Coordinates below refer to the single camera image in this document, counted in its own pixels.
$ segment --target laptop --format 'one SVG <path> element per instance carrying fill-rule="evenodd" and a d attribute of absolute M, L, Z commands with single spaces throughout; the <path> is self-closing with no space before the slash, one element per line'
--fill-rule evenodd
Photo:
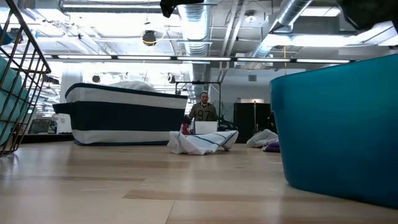
<path fill-rule="evenodd" d="M 210 134 L 217 132 L 217 121 L 195 121 L 195 134 Z"/>

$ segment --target teal plastic bin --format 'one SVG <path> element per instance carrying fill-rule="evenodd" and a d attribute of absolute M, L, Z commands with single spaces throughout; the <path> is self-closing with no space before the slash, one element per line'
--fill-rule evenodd
<path fill-rule="evenodd" d="M 6 66 L 7 66 L 7 60 L 4 59 L 2 56 L 0 56 L 0 79 L 4 75 Z M 17 102 L 17 98 L 15 96 L 11 96 L 8 101 L 8 104 L 4 105 L 5 102 L 7 101 L 8 93 L 3 90 L 10 92 L 15 78 L 17 78 L 17 80 L 16 80 L 16 84 L 15 84 L 15 87 L 14 87 L 12 93 L 17 96 L 22 88 L 22 78 L 19 75 L 17 76 L 17 72 L 13 69 L 8 70 L 6 77 L 4 78 L 4 83 L 0 89 L 0 112 L 4 109 L 4 107 L 6 107 L 3 115 L 0 118 L 0 135 L 4 131 L 4 134 L 3 134 L 2 138 L 0 139 L 0 146 L 2 146 L 8 140 L 8 137 L 10 136 L 11 131 L 14 127 L 12 123 L 9 123 L 8 125 L 6 125 L 6 121 L 9 119 L 11 122 L 15 123 L 16 121 L 21 119 L 26 114 L 26 112 L 28 110 L 28 104 L 25 103 L 25 105 L 24 105 L 24 101 L 23 101 L 27 98 L 27 90 L 25 88 L 22 90 L 21 99 L 18 100 L 18 102 Z M 15 104 L 17 104 L 16 109 L 11 116 L 11 112 L 12 112 L 12 109 L 14 108 Z"/>
<path fill-rule="evenodd" d="M 398 54 L 271 81 L 287 182 L 398 208 Z"/>

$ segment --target black cabinet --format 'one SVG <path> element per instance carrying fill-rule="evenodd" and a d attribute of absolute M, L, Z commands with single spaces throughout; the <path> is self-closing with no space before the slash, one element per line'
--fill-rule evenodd
<path fill-rule="evenodd" d="M 237 143 L 246 143 L 253 134 L 264 129 L 276 133 L 274 116 L 268 103 L 235 103 L 234 124 L 239 131 Z"/>

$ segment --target white tarp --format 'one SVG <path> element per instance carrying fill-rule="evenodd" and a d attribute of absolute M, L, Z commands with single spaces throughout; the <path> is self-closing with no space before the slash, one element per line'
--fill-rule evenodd
<path fill-rule="evenodd" d="M 228 151 L 238 138 L 238 134 L 238 131 L 220 131 L 211 134 L 184 136 L 181 132 L 171 131 L 167 147 L 174 154 L 205 155 L 214 153 L 219 147 Z"/>
<path fill-rule="evenodd" d="M 278 141 L 278 135 L 268 129 L 265 129 L 249 139 L 246 145 L 247 147 L 264 147 L 276 141 Z"/>
<path fill-rule="evenodd" d="M 119 87 L 119 88 L 127 88 L 127 89 L 130 89 L 130 90 L 156 92 L 155 88 L 152 87 L 150 84 L 144 83 L 144 82 L 141 82 L 141 81 L 123 81 L 123 82 L 110 84 L 108 86 Z"/>

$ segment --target wire basket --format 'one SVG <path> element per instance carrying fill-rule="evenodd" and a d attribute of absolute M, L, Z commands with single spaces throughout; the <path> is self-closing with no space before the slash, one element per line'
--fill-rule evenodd
<path fill-rule="evenodd" d="M 29 111 L 35 110 L 44 77 L 51 73 L 18 7 L 13 0 L 6 2 L 10 11 L 0 36 L 0 157 L 18 150 L 31 119 Z M 6 32 L 13 16 L 19 27 L 14 38 Z M 6 52 L 2 45 L 11 39 L 14 45 Z M 16 55 L 18 45 L 25 45 L 22 55 Z"/>

